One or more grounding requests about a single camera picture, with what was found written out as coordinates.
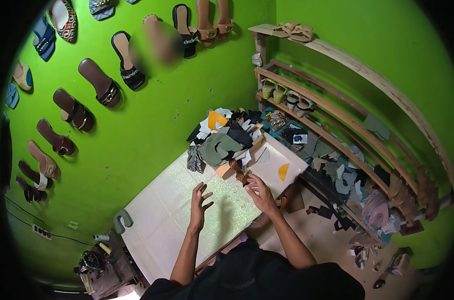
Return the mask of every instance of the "blue sandal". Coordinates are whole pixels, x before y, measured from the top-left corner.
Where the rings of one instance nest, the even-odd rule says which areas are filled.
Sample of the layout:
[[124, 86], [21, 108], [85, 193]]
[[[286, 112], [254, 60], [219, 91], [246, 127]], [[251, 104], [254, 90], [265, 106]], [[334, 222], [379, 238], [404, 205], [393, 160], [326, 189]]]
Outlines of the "blue sandal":
[[33, 46], [35, 51], [37, 51], [44, 61], [48, 61], [52, 52], [55, 49], [55, 31], [52, 28], [44, 17], [35, 24], [33, 28], [33, 33], [35, 37], [33, 38]]

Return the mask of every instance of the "power strip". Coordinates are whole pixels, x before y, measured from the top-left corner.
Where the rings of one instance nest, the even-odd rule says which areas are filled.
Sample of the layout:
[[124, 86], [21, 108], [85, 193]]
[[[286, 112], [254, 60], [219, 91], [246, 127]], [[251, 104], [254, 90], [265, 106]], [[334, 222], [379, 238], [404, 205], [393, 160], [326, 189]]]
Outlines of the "power strip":
[[50, 232], [47, 232], [43, 230], [41, 227], [37, 226], [36, 224], [32, 223], [32, 231], [35, 232], [37, 235], [40, 235], [46, 240], [51, 241], [52, 240], [52, 235]]

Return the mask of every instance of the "thread spool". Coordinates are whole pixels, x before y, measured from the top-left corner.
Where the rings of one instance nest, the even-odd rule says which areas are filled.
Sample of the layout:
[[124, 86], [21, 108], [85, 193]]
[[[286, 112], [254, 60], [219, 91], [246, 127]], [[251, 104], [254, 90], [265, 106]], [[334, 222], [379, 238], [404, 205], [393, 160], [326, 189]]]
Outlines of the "thread spool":
[[110, 236], [108, 235], [101, 235], [101, 234], [95, 234], [93, 236], [93, 239], [96, 241], [101, 241], [101, 242], [108, 242], [110, 241]]

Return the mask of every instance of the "patterned sandal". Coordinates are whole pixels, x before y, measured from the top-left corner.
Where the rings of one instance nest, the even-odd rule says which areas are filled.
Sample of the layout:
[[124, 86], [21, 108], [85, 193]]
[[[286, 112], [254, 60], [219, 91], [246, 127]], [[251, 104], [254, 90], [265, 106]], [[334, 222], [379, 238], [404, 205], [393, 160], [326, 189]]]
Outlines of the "patterned sandal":
[[295, 26], [294, 30], [290, 34], [290, 39], [308, 43], [312, 41], [312, 29], [313, 27], [310, 25], [302, 24]]
[[56, 0], [48, 10], [50, 22], [58, 35], [70, 43], [75, 43], [77, 15], [67, 0]]
[[299, 24], [300, 22], [288, 22], [286, 24], [279, 23], [277, 27], [273, 29], [272, 35], [278, 38], [288, 38], [290, 37], [292, 30]]

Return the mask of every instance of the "black sandal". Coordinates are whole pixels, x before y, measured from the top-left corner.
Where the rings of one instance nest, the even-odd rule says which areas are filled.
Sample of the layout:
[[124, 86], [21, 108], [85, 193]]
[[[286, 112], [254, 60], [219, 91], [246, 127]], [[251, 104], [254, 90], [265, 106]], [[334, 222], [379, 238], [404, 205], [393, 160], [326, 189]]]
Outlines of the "black sandal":
[[110, 43], [120, 58], [120, 75], [125, 84], [135, 91], [146, 82], [146, 76], [135, 68], [129, 56], [129, 41], [131, 36], [125, 31], [116, 32]]

